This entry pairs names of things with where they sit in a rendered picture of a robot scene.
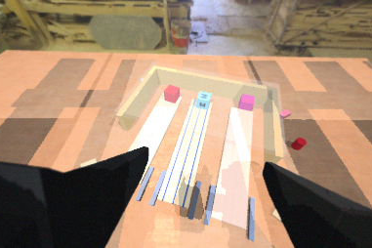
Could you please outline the red cylinder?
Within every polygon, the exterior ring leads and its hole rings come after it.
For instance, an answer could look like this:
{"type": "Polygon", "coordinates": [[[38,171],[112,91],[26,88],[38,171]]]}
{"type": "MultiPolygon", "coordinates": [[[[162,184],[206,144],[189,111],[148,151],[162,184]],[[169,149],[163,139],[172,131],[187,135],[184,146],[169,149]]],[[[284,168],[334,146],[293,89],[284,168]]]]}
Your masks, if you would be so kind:
{"type": "Polygon", "coordinates": [[[299,150],[306,144],[306,141],[302,138],[296,139],[293,143],[291,143],[292,148],[299,150]]]}

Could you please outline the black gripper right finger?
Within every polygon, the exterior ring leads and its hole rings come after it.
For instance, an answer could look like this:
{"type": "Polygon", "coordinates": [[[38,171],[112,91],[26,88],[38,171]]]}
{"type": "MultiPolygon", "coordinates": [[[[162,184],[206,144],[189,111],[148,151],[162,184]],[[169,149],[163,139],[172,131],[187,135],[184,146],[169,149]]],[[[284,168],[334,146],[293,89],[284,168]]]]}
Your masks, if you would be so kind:
{"type": "Polygon", "coordinates": [[[262,175],[294,248],[372,248],[372,209],[272,162],[262,175]]]}

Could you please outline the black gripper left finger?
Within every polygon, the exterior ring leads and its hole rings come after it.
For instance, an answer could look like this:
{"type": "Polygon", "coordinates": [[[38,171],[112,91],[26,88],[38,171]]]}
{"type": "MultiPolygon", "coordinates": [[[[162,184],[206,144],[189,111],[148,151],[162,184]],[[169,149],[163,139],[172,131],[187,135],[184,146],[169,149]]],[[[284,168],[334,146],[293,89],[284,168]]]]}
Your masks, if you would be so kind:
{"type": "Polygon", "coordinates": [[[42,248],[106,248],[148,159],[142,146],[66,172],[0,161],[0,213],[33,218],[42,248]]]}

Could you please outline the small beige cube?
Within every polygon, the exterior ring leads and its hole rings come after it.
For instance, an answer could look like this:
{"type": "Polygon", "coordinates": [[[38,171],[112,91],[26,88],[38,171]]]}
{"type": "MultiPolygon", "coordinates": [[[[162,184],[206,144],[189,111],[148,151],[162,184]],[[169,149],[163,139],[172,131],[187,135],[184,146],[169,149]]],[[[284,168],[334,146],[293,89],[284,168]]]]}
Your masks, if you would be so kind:
{"type": "Polygon", "coordinates": [[[81,167],[84,167],[84,166],[87,166],[87,165],[90,165],[90,164],[94,164],[94,163],[97,163],[97,162],[98,162],[98,159],[95,158],[95,159],[92,159],[92,160],[87,161],[87,162],[85,162],[85,163],[82,163],[82,164],[81,164],[81,167]]]}

